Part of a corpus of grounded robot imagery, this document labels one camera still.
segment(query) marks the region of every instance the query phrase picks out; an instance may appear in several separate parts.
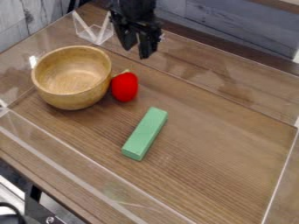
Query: wooden bowl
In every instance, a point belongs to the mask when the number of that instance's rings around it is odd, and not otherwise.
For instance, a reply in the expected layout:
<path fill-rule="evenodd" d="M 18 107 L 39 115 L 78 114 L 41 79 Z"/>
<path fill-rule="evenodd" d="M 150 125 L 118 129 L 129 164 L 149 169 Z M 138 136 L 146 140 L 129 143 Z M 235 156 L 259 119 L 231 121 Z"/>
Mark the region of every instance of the wooden bowl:
<path fill-rule="evenodd" d="M 85 109 L 109 91 L 111 60 L 90 46 L 69 46 L 47 53 L 33 70 L 42 98 L 59 109 Z"/>

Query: green block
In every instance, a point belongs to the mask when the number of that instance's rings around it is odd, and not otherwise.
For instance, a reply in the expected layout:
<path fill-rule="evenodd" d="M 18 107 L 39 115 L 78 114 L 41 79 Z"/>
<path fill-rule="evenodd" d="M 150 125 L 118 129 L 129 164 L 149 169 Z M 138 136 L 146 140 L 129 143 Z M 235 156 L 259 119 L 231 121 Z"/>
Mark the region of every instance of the green block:
<path fill-rule="evenodd" d="M 141 161 L 165 126 L 169 113 L 159 108 L 150 108 L 142 122 L 138 124 L 131 137 L 127 139 L 122 153 Z"/>

